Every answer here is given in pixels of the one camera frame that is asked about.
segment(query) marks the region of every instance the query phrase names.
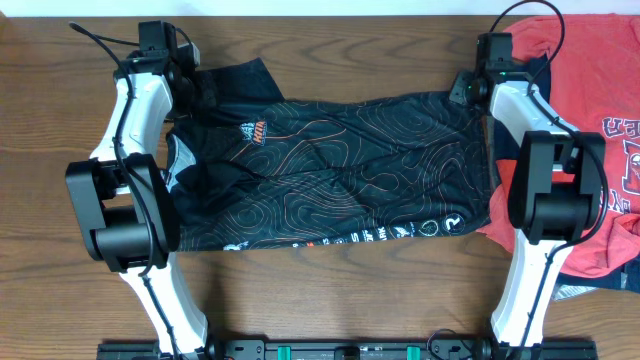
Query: black shirt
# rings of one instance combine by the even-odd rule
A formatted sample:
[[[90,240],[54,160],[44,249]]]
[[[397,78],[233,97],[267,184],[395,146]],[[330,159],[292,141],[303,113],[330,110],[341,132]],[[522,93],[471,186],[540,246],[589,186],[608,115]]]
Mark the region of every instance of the black shirt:
[[[462,235],[488,223],[481,114],[447,93],[285,101],[260,60],[198,76],[209,101],[168,136],[169,167],[177,139],[194,159],[172,174],[181,250]]]

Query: wooden table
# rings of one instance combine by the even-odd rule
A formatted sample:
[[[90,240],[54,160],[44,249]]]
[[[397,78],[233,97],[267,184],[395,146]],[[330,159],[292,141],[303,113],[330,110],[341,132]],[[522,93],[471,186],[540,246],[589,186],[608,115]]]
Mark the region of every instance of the wooden table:
[[[115,66],[68,20],[6,19],[0,33],[0,357],[10,359],[90,359],[103,340],[155,338],[133,292],[87,255],[69,202],[64,171],[104,134]],[[136,40],[141,19],[75,20]],[[286,97],[357,101],[448,89],[493,17],[167,20],[198,44],[204,69],[259,56]],[[164,141],[160,153],[166,164]],[[228,332],[426,338],[482,331],[510,255],[474,234],[180,262],[197,304]],[[602,290],[552,304],[545,334],[592,336],[602,359],[637,359],[639,300]]]

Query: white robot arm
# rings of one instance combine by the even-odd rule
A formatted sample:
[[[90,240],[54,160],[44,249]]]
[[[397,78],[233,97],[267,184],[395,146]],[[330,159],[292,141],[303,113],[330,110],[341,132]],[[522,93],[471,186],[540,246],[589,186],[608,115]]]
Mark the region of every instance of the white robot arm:
[[[95,259],[104,259],[110,269],[119,272],[133,288],[156,328],[159,350],[172,355],[177,351],[183,359],[195,360],[206,352],[207,319],[195,305],[173,252],[179,241],[177,214],[174,214],[170,201],[166,201],[168,194],[164,184],[158,184],[159,172],[154,159],[165,119],[172,112],[188,111],[189,98],[184,99],[184,96],[194,91],[189,74],[199,65],[199,52],[191,42],[178,47],[175,28],[171,24],[161,21],[140,23],[139,32],[140,50],[123,62],[128,74],[116,73],[117,100],[107,131],[88,162],[70,165],[67,182],[90,254]],[[129,96],[124,76],[128,76],[133,85],[133,99],[127,116],[121,119]],[[176,104],[174,98],[182,98],[182,104]],[[147,195],[144,202],[150,213],[155,215],[153,223],[160,240],[157,250],[161,255],[156,256],[144,277],[139,275],[145,270],[146,263],[139,259],[147,257],[148,245],[144,244],[148,244],[149,239],[139,223],[140,204],[114,212],[82,199],[87,196],[89,185],[84,181],[93,175],[106,178],[113,175],[111,178],[115,181],[108,186],[102,184],[102,188],[96,184],[96,191],[89,197],[105,192],[109,196],[129,193],[129,186],[117,180],[118,169],[113,165],[116,160],[113,139],[120,121],[124,122],[120,143],[125,162],[131,159],[146,161],[138,175],[148,176],[149,181],[143,179],[141,182],[145,184],[138,188],[143,189],[143,196]],[[102,221],[98,221],[98,226],[95,224],[96,208],[102,209]],[[92,214],[92,219],[82,216],[87,211]],[[127,212],[131,219],[114,221],[118,214]],[[168,222],[165,220],[167,217],[176,219]]]
[[[598,215],[604,217],[598,211],[597,171],[604,139],[593,133],[578,139],[578,129],[558,116],[529,75],[515,71],[511,51],[511,34],[481,35],[476,70],[458,75],[450,99],[483,108],[520,146],[508,200],[515,251],[491,326],[498,346],[535,349],[542,343],[544,316],[569,245]],[[554,183],[554,171],[575,174],[573,183]]]

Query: garment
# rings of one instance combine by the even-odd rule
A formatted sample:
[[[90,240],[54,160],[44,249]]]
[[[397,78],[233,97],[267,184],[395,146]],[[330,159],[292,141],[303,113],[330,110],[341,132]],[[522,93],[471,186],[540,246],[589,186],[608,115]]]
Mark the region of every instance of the garment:
[[[610,200],[600,231],[576,246],[562,272],[601,277],[640,252],[640,19],[576,15],[566,16],[565,22],[564,45],[551,66],[551,105],[580,130],[605,137]],[[513,34],[514,57],[527,61],[550,55],[558,43],[559,23],[555,17],[534,17],[506,31]],[[515,162],[497,163],[503,184],[491,198],[492,223],[479,231],[513,251],[506,195]]]
[[[556,283],[570,286],[629,290],[640,293],[640,258],[635,258],[627,262],[603,277],[585,279],[577,276],[560,274]]]
[[[198,77],[216,100],[168,135],[181,250],[462,235],[487,223],[481,114],[446,92],[284,101],[259,60]]]

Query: black cable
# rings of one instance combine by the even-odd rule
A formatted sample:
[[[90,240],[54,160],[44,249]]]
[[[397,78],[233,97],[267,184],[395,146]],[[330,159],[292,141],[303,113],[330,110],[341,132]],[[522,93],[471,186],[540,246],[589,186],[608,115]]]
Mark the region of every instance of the black cable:
[[[102,35],[98,35],[98,34],[93,34],[95,37],[97,37],[100,40],[103,41],[108,41],[108,42],[112,42],[112,43],[116,43],[116,44],[121,44],[121,45],[129,45],[129,46],[140,46],[140,44],[138,43],[134,43],[131,41],[126,41],[126,40],[120,40],[120,39],[114,39],[114,38],[110,38],[110,37],[106,37],[106,36],[102,36]]]
[[[189,43],[189,45],[192,44],[191,39],[189,39],[187,34],[184,31],[182,31],[182,29],[176,28],[176,31],[179,32],[180,34],[182,34],[182,36],[184,36],[184,39],[187,40],[187,43]]]
[[[558,10],[558,8],[556,8],[553,4],[544,1],[544,0],[524,0],[524,1],[520,1],[518,3],[513,4],[512,6],[510,6],[509,8],[507,8],[502,14],[500,14],[500,16],[498,16],[498,18],[495,20],[495,22],[493,23],[493,26],[491,26],[491,30],[489,30],[489,32],[493,32],[493,30],[495,30],[496,26],[498,25],[498,23],[500,22],[500,20],[507,15],[507,13],[511,10],[513,10],[514,8],[522,5],[522,4],[526,4],[526,3],[540,3],[543,5],[546,5],[548,7],[550,7],[557,15],[558,20],[560,21],[560,41],[558,42],[558,45],[556,46],[555,51],[552,53],[552,55],[549,57],[549,59],[545,62],[545,64],[538,69],[538,71],[533,75],[533,77],[529,80],[529,85],[527,86],[527,96],[531,99],[531,101],[534,103],[534,105],[536,106],[536,108],[538,108],[538,110],[540,110],[555,126],[559,127],[560,129],[566,131],[575,141],[576,145],[578,146],[582,146],[582,148],[584,149],[584,151],[587,153],[587,155],[589,155],[589,157],[591,157],[591,159],[593,160],[593,162],[596,165],[596,169],[598,171],[598,176],[600,177],[600,183],[602,186],[602,208],[600,210],[600,213],[598,214],[598,218],[596,220],[596,223],[594,224],[594,226],[591,228],[591,230],[584,236],[580,237],[579,239],[575,240],[575,241],[567,241],[566,243],[558,246],[557,248],[551,250],[549,252],[549,254],[547,254],[547,262],[545,264],[545,268],[544,271],[542,273],[542,278],[540,279],[540,284],[538,284],[538,290],[536,291],[536,297],[533,301],[533,307],[531,309],[531,312],[528,315],[528,320],[527,320],[527,325],[525,326],[525,330],[524,330],[524,334],[522,336],[522,341],[520,342],[520,346],[518,347],[518,349],[516,351],[514,351],[513,353],[511,353],[509,355],[510,359],[515,359],[516,356],[518,359],[520,359],[520,357],[522,356],[522,350],[525,347],[525,344],[527,342],[527,338],[529,337],[529,332],[531,331],[531,324],[533,322],[533,318],[535,316],[536,310],[538,308],[538,304],[540,302],[540,297],[542,295],[542,289],[544,288],[544,284],[547,280],[547,276],[549,275],[549,271],[551,269],[551,265],[553,264],[553,259],[555,258],[556,254],[564,249],[567,249],[569,247],[572,246],[576,246],[578,244],[582,244],[583,242],[589,240],[590,238],[592,238],[602,227],[602,224],[604,222],[604,219],[607,215],[607,206],[609,204],[609,183],[607,181],[607,175],[604,172],[604,167],[602,165],[602,162],[600,161],[600,159],[598,158],[598,156],[595,154],[595,151],[593,150],[593,148],[588,144],[583,142],[582,136],[578,135],[575,131],[573,131],[572,129],[570,129],[569,127],[565,126],[564,124],[560,123],[560,118],[559,117],[554,117],[552,116],[547,109],[544,108],[544,106],[542,106],[542,104],[540,104],[540,102],[538,101],[538,99],[534,96],[535,95],[535,91],[533,90],[533,84],[535,83],[536,79],[540,76],[540,74],[542,74],[542,72],[547,69],[549,66],[551,66],[551,62],[553,61],[553,59],[555,59],[555,57],[558,55],[558,52],[560,52],[560,49],[562,48],[562,44],[564,43],[564,37],[565,37],[565,31],[566,31],[566,27],[565,27],[565,23],[564,23],[564,18],[562,16],[562,14],[560,13],[560,10]]]
[[[169,334],[169,338],[171,338],[171,348],[173,349],[173,359],[180,360],[181,355],[178,352],[178,344],[176,344],[176,337],[175,337],[175,334],[173,333],[173,326],[171,326],[171,324],[169,323],[167,314],[164,313],[164,311],[162,310],[162,306],[160,306],[160,303],[158,302],[158,297],[156,296],[156,293],[155,291],[153,291],[153,287],[151,286],[151,280],[147,275],[144,275],[142,277],[142,282],[144,283],[144,287],[146,287],[147,291],[149,292],[149,297],[151,298],[151,302],[153,302],[153,306],[155,306],[156,311],[160,315],[160,319],[162,319],[164,326],[167,328],[167,334]]]
[[[434,332],[433,334],[431,334],[431,336],[429,336],[429,339],[427,340],[427,351],[431,354],[431,356],[433,356],[434,358],[436,358],[436,360],[444,360],[443,358],[441,358],[440,356],[438,356],[436,353],[433,352],[433,350],[431,349],[431,340],[436,337],[436,335],[442,333],[442,332],[450,332],[453,335],[458,335],[457,332],[451,330],[451,329],[447,329],[447,328],[442,328],[442,329],[438,329],[436,330],[436,332]],[[462,360],[468,360],[473,358],[473,350],[471,350],[471,348],[469,347],[469,345],[467,345],[464,340],[459,340],[460,343],[462,344],[462,346],[464,346],[465,349],[467,349],[467,351],[469,351],[469,353],[471,354],[469,357],[466,357]]]
[[[111,49],[109,49],[109,47],[107,47],[102,41],[100,41],[100,39],[95,36],[94,34],[90,33],[89,31],[87,31],[85,28],[83,28],[82,26],[78,25],[75,22],[69,22],[69,27],[71,27],[73,30],[88,36],[91,40],[95,41],[96,44],[98,44],[102,49],[104,49],[104,51],[107,52],[107,54],[109,54],[109,56],[111,57],[111,59],[113,59],[113,61],[116,63],[116,65],[118,66],[118,69],[120,69],[120,72],[122,72],[122,74],[125,77],[125,80],[127,82],[127,88],[128,88],[128,92],[127,92],[127,101],[124,105],[124,108],[122,110],[122,114],[120,115],[120,120],[118,122],[118,127],[116,128],[116,133],[115,136],[113,137],[113,146],[114,146],[114,152],[115,152],[115,156],[116,156],[116,162],[118,164],[118,168],[120,169],[120,171],[122,172],[122,175],[125,179],[125,182],[127,183],[127,185],[129,186],[129,189],[131,190],[131,194],[133,195],[133,197],[135,198],[135,200],[138,202],[138,205],[140,206],[140,209],[142,211],[142,215],[145,221],[145,224],[147,226],[147,232],[149,235],[149,258],[147,261],[147,265],[145,266],[144,270],[139,274],[140,277],[142,277],[142,281],[144,282],[144,286],[147,288],[147,291],[149,292],[149,296],[151,297],[151,300],[153,302],[153,305],[156,308],[156,311],[158,312],[158,314],[160,314],[160,318],[162,319],[162,322],[164,323],[164,325],[167,328],[167,333],[169,334],[169,337],[171,338],[171,346],[173,348],[173,358],[174,360],[179,360],[180,359],[180,354],[178,353],[178,346],[176,344],[176,339],[175,336],[173,334],[173,327],[171,326],[171,324],[169,323],[169,320],[167,319],[164,311],[162,310],[162,307],[160,306],[160,303],[158,302],[158,299],[155,295],[155,292],[153,291],[153,288],[151,287],[151,282],[149,280],[149,278],[147,277],[147,274],[149,273],[149,271],[152,268],[152,260],[153,260],[153,255],[155,252],[155,246],[156,246],[156,231],[155,231],[155,227],[153,225],[153,222],[151,221],[151,215],[149,215],[149,209],[147,208],[144,199],[142,198],[142,195],[140,194],[140,191],[138,189],[138,187],[136,186],[135,182],[133,181],[133,178],[131,177],[131,174],[129,173],[129,169],[127,168],[127,166],[125,165],[124,161],[122,160],[122,155],[120,154],[120,150],[122,147],[122,131],[124,128],[124,120],[127,117],[127,114],[129,113],[129,108],[131,107],[131,102],[133,101],[133,98],[135,96],[134,94],[134,89],[133,89],[133,84],[131,83],[131,79],[129,78],[129,73],[128,71],[124,68],[124,66],[122,65],[122,63],[120,62],[120,60],[118,59],[118,57],[111,51]]]

